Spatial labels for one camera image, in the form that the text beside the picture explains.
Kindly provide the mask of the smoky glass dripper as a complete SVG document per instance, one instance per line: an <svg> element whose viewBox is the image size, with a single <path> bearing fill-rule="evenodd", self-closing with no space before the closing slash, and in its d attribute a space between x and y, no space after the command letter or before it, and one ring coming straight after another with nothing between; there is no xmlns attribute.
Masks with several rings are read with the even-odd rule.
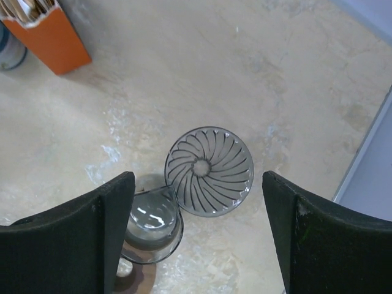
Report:
<svg viewBox="0 0 392 294"><path fill-rule="evenodd" d="M182 209L200 217L218 217L245 200L254 180L254 163L233 132L199 127L175 141L165 160L164 176Z"/></svg>

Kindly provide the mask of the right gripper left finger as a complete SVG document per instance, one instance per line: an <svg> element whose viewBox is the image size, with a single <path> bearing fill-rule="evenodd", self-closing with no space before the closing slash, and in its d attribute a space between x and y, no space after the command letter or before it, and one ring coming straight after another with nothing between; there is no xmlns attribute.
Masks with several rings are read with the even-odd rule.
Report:
<svg viewBox="0 0 392 294"><path fill-rule="evenodd" d="M135 175L125 171L1 226L1 293L111 293L134 193Z"/></svg>

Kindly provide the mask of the clear glass carafe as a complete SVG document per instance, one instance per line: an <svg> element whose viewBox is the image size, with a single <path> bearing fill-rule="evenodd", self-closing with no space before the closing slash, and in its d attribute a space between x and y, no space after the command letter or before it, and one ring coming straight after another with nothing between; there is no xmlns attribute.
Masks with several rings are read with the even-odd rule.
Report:
<svg viewBox="0 0 392 294"><path fill-rule="evenodd" d="M176 250L183 231L175 191L164 176L138 177L113 292L151 293L157 264Z"/></svg>

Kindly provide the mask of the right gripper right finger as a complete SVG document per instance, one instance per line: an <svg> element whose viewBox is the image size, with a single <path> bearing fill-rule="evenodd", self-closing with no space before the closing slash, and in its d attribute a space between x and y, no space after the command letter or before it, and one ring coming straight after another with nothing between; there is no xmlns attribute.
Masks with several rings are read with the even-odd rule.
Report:
<svg viewBox="0 0 392 294"><path fill-rule="evenodd" d="M286 293L391 293L391 222L306 191L273 171L263 196Z"/></svg>

